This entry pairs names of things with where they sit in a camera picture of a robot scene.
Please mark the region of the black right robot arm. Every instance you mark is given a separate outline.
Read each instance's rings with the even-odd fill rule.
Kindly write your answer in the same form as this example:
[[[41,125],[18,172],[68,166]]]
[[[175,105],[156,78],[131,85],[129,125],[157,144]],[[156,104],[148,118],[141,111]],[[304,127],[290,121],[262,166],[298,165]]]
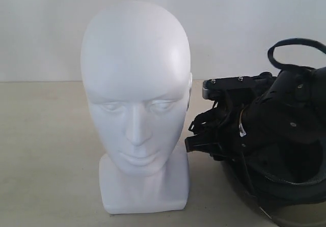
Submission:
[[[325,137],[324,68],[205,80],[202,96],[213,106],[191,122],[188,152],[224,160]]]

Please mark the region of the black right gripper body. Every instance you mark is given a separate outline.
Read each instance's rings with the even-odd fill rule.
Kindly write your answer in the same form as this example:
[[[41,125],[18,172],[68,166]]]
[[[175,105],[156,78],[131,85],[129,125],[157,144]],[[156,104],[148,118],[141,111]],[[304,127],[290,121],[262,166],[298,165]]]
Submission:
[[[316,140],[315,78],[282,71],[252,77],[257,97],[233,102],[228,121],[221,128],[221,146],[227,155],[251,154],[264,147],[311,144]]]

